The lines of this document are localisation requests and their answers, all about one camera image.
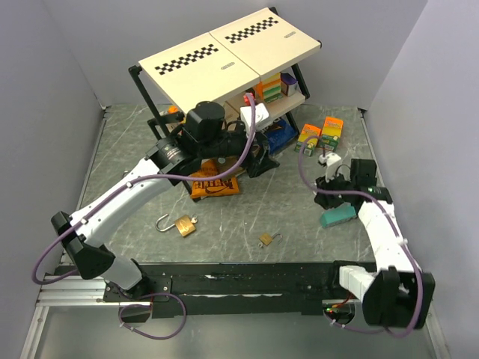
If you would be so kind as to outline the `orange bottle on shelf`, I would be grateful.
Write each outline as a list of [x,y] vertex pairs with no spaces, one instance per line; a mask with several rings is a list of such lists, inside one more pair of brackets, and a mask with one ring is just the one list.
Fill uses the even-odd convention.
[[177,112],[179,112],[179,111],[180,111],[180,109],[178,109],[176,106],[170,106],[170,107],[168,108],[168,113],[169,113],[169,114],[174,114],[174,113],[177,113]]

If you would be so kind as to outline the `orange green box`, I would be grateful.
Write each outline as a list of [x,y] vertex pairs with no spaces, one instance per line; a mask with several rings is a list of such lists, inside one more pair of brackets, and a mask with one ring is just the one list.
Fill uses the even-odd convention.
[[343,126],[344,122],[341,119],[326,117],[320,136],[320,146],[327,151],[336,151],[340,143]]
[[305,143],[303,154],[312,157],[314,150],[317,147],[321,131],[322,129],[320,127],[306,123],[302,127],[302,131],[297,139],[295,151],[298,153],[301,146]]

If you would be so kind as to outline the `aluminium frame rail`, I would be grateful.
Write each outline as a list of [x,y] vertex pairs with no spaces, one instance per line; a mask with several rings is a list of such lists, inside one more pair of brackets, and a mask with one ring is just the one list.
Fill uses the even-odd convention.
[[91,307],[104,304],[106,283],[101,278],[83,280],[70,276],[42,286],[36,300],[37,307]]

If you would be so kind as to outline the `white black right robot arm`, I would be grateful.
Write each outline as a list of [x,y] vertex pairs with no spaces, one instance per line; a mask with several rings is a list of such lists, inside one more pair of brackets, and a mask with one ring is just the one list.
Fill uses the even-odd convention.
[[387,188],[377,184],[376,162],[352,159],[347,168],[336,153],[321,155],[324,176],[317,178],[314,201],[324,209],[322,227],[357,218],[366,230],[376,270],[359,264],[340,264],[327,279],[328,292],[343,298],[352,294],[362,305],[366,323],[406,334],[424,327],[436,286],[430,273],[420,269],[402,236]]

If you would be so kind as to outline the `blue snack bag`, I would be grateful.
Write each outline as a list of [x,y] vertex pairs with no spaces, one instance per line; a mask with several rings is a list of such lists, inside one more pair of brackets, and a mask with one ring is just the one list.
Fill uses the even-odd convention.
[[296,134],[293,127],[283,118],[276,119],[263,133],[268,140],[271,154],[279,152]]

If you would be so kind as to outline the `small brass padlock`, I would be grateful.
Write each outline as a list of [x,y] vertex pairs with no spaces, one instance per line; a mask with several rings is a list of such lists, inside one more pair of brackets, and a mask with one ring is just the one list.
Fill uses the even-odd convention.
[[261,236],[259,236],[258,246],[260,248],[264,248],[272,244],[274,241],[277,241],[278,243],[280,243],[282,240],[283,240],[283,236],[280,233],[276,233],[274,235],[269,235],[268,233],[264,233]]

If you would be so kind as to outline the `stacked sponges pack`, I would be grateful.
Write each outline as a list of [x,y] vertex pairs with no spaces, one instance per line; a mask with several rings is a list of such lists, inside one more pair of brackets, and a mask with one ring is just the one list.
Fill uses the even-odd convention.
[[274,102],[281,98],[281,74],[276,73],[259,82],[254,91],[256,97],[265,103]]

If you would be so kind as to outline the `teal rectangular box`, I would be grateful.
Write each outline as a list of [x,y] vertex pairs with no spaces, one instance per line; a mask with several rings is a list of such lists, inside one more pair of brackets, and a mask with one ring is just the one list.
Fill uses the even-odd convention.
[[357,217],[356,210],[350,204],[326,210],[320,217],[322,228],[333,227]]

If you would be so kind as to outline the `black frame cream shelf rack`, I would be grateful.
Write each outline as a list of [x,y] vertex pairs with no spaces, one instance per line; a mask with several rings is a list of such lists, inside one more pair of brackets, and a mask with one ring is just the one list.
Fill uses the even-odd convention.
[[288,67],[299,75],[298,62],[321,46],[279,17],[275,8],[264,8],[151,55],[129,73],[156,118],[150,127],[164,132],[156,136],[159,140],[171,132],[138,77],[141,71],[185,115],[203,101],[222,105]]

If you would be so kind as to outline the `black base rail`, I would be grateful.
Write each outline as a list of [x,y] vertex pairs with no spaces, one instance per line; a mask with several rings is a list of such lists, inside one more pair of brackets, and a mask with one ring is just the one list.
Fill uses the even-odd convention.
[[316,263],[154,263],[143,265],[153,300],[152,317],[301,313],[321,315],[323,305],[343,301],[344,261]]

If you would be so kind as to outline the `purple white small box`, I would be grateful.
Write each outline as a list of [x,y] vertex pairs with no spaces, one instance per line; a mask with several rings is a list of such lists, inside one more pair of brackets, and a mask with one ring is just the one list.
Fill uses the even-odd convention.
[[297,91],[298,82],[289,73],[281,73],[281,92],[285,96],[292,96]]

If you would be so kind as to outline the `large open brass padlock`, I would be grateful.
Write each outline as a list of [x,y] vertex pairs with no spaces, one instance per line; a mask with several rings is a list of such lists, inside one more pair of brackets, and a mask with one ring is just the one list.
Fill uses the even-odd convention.
[[160,223],[167,217],[168,214],[164,214],[156,220],[154,227],[158,232],[164,233],[172,228],[176,228],[182,237],[187,237],[196,231],[195,225],[198,223],[198,218],[196,216],[189,217],[188,215],[183,215],[175,220],[173,224],[167,227],[160,227]]

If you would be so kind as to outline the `orange green box left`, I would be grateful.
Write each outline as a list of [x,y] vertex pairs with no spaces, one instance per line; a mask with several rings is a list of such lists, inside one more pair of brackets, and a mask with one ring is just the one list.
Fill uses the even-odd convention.
[[321,131],[322,129],[320,127],[306,123],[302,127],[302,131],[297,139],[295,151],[298,153],[301,146],[305,143],[303,154],[312,157],[314,150],[317,147]]

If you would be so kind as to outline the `orange green box right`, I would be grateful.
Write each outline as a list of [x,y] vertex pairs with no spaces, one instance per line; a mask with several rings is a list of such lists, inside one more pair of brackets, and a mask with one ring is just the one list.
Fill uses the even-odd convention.
[[341,119],[326,117],[320,136],[320,146],[327,151],[336,151],[340,143],[343,126],[344,122]]

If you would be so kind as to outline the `orange Kettle chips bag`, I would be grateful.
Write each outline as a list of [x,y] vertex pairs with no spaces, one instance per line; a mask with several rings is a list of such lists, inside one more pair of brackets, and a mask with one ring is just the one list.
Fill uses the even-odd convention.
[[[199,171],[191,174],[191,177],[204,178],[214,177],[219,174],[216,163],[209,159],[201,164]],[[240,193],[240,188],[236,177],[229,179],[215,179],[213,181],[193,181],[192,199],[202,199],[203,197],[220,197],[235,195]]]

